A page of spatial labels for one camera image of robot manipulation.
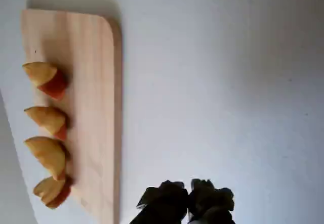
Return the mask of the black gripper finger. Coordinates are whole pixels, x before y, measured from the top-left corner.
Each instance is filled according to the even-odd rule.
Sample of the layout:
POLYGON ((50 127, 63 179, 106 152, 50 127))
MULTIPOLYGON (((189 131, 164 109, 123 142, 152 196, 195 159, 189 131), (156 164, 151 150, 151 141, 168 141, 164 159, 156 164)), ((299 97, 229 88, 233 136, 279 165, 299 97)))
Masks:
POLYGON ((188 191, 183 182, 166 180, 159 187, 148 187, 137 208, 132 224, 181 223, 187 214, 188 191))
POLYGON ((234 193, 231 189, 217 189, 210 180, 191 180, 189 223, 235 223, 231 214, 233 210, 234 193))

